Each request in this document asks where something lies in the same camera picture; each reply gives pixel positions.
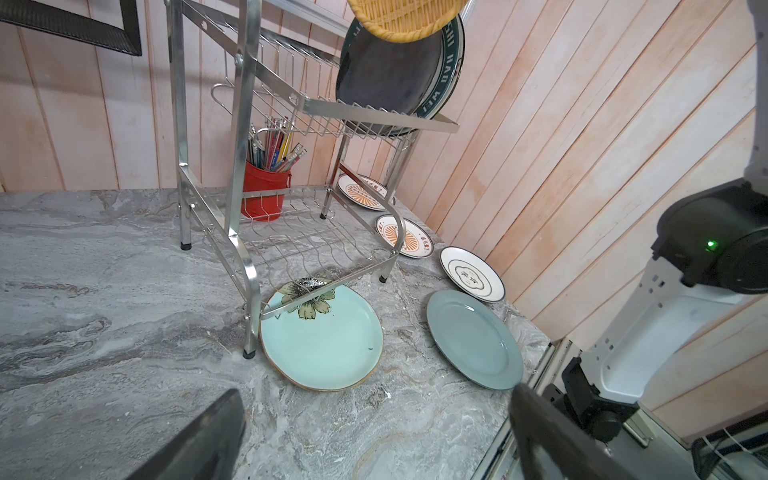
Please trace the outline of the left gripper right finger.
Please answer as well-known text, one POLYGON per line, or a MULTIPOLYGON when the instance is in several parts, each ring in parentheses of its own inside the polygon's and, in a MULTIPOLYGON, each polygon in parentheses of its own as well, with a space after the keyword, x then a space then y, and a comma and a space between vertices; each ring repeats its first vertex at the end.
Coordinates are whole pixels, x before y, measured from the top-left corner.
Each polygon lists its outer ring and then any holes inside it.
POLYGON ((635 477, 525 384, 512 390, 509 419, 525 479, 635 477))

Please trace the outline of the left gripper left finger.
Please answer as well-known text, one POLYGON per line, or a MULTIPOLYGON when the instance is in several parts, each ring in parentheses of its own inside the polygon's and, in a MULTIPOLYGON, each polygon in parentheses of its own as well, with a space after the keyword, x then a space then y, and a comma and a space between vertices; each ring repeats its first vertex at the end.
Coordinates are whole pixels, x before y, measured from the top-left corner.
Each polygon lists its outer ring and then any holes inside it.
POLYGON ((231 479, 245 427, 241 394, 229 389, 129 477, 231 479))

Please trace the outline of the light green flower plate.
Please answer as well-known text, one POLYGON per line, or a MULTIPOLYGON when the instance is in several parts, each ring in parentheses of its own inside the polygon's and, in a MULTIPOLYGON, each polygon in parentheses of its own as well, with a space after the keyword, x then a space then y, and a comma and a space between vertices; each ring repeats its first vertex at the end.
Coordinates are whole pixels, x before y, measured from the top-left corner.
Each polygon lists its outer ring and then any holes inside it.
POLYGON ((297 305, 291 302, 328 284, 304 277, 281 286, 267 306, 279 308, 260 324, 263 351, 292 383, 330 392, 356 386, 375 370, 383 353, 383 330, 374 309, 340 285, 297 305))

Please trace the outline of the silver metal dish rack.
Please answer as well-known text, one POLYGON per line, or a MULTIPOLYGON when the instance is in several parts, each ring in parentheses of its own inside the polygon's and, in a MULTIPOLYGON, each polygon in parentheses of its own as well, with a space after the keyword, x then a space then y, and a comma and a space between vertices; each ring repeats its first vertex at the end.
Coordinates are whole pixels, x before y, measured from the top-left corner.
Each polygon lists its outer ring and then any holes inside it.
POLYGON ((440 110, 458 82, 465 29, 454 18, 416 43, 387 43, 353 22, 339 55, 267 30, 263 6, 231 15, 166 5, 180 245, 199 226, 244 300, 252 358, 265 320, 325 313, 366 274, 386 281, 405 249, 395 199, 423 131, 453 133, 440 110), (189 163, 184 27, 225 53, 229 183, 212 198, 189 163))

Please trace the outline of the yellow woven bamboo tray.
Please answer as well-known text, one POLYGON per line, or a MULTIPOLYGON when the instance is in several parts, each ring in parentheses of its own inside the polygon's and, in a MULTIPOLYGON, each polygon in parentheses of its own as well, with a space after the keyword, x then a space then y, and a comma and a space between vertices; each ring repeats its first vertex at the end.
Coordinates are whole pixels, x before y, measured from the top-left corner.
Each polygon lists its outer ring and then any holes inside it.
POLYGON ((467 0, 348 0, 359 23, 391 43, 412 43, 438 32, 459 15, 467 0))

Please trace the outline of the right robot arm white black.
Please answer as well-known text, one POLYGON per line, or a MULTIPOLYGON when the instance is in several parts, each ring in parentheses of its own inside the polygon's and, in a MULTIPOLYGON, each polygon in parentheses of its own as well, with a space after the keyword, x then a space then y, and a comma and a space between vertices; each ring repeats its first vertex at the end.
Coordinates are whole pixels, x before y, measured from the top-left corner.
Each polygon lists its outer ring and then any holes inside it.
POLYGON ((657 224, 644 274, 602 337, 562 373, 555 406, 590 437, 613 440, 662 365, 703 325, 767 291, 767 4, 751 1, 756 118, 742 178, 675 202, 657 224))

